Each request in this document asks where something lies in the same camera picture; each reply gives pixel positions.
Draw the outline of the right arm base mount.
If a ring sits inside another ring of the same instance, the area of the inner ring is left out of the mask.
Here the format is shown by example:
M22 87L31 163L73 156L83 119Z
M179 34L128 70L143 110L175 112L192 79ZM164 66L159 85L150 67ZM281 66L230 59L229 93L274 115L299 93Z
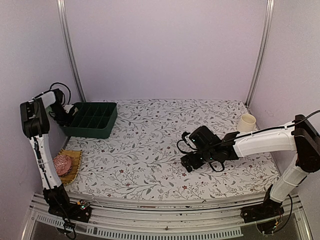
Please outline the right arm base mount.
M251 223L280 216L284 212L285 211L281 203L260 203L242 207L240 216L243 218L245 223Z

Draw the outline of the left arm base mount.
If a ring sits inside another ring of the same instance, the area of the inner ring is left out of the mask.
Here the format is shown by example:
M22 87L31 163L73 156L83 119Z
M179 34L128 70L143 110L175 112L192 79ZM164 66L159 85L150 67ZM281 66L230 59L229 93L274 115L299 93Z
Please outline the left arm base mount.
M91 217L92 208L88 201L79 200L77 203L60 204L50 206L48 213L61 217L64 221L71 220L88 223Z

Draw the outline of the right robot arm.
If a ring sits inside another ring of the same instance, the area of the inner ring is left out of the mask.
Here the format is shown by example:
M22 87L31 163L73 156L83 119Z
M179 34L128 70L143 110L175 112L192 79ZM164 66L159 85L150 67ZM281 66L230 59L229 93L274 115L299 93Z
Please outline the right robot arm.
M206 126L194 132L184 132L181 140L192 150L180 159L187 172L204 164L233 161L246 156L279 151L292 151L294 158L279 180L267 191L265 202L259 206L262 218L278 210L287 195L310 174L320 169L320 135L302 114L285 125L249 133L230 132L220 139Z

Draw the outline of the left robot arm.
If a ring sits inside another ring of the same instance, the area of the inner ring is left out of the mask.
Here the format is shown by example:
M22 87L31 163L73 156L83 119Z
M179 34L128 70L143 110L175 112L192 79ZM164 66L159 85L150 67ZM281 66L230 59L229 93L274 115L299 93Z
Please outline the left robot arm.
M39 169L44 199L63 217L70 217L75 211L74 205L54 166L49 146L50 121L47 114L47 108L52 108L57 110L59 117L64 116L63 98L60 89L50 89L21 103L19 109L22 131L30 142Z

